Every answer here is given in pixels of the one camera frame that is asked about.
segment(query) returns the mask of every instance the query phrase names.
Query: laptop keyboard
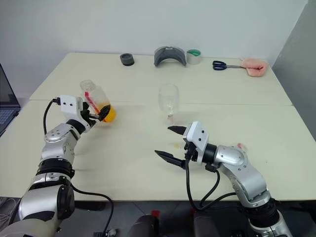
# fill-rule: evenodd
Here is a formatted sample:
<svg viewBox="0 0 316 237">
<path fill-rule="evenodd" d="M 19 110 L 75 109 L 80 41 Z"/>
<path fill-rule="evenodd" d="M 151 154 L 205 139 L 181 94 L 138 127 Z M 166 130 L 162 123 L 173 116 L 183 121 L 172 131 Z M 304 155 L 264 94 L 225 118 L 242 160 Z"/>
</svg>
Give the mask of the laptop keyboard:
<svg viewBox="0 0 316 237">
<path fill-rule="evenodd" d="M 0 125 L 3 125 L 10 115 L 14 112 L 14 110 L 0 110 Z"/>
</svg>

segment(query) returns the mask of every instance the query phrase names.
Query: black tape roll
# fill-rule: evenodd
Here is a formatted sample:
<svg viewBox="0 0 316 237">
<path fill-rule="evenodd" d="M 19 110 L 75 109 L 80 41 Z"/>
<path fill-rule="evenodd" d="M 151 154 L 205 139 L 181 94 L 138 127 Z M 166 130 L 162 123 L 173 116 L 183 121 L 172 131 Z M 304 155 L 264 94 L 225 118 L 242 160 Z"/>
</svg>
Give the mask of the black tape roll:
<svg viewBox="0 0 316 237">
<path fill-rule="evenodd" d="M 132 66 L 135 63 L 133 55 L 131 55 L 130 53 L 121 54 L 120 60 L 124 66 Z"/>
</svg>

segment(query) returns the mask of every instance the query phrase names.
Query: white wall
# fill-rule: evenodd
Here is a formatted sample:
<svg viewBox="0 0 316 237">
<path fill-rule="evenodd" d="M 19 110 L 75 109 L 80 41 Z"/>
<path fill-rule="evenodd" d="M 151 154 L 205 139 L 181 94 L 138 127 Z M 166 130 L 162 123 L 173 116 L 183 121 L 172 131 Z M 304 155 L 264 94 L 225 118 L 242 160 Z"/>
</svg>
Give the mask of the white wall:
<svg viewBox="0 0 316 237">
<path fill-rule="evenodd" d="M 0 0 L 0 62 L 29 96 L 71 51 L 162 45 L 273 64 L 307 0 Z"/>
</svg>

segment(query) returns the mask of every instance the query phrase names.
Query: scissors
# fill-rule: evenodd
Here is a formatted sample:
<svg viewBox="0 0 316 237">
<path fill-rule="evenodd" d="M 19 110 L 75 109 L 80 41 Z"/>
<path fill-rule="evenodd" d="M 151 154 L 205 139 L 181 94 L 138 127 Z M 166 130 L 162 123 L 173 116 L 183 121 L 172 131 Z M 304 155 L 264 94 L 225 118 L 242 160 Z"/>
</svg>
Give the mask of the scissors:
<svg viewBox="0 0 316 237">
<path fill-rule="evenodd" d="M 226 68 L 243 68 L 242 66 L 227 65 L 222 61 L 213 61 L 213 69 L 217 71 L 225 70 Z"/>
</svg>

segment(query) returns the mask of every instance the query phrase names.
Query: wine glass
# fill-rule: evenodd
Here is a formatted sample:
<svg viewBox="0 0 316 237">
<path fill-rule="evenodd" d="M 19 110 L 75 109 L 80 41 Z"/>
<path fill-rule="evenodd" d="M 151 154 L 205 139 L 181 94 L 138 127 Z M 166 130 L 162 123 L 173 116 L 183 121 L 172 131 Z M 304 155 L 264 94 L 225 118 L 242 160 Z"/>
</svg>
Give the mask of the wine glass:
<svg viewBox="0 0 316 237">
<path fill-rule="evenodd" d="M 158 102 L 160 109 L 173 123 L 173 115 L 179 110 L 179 89 L 174 84 L 162 84 L 159 88 Z"/>
</svg>

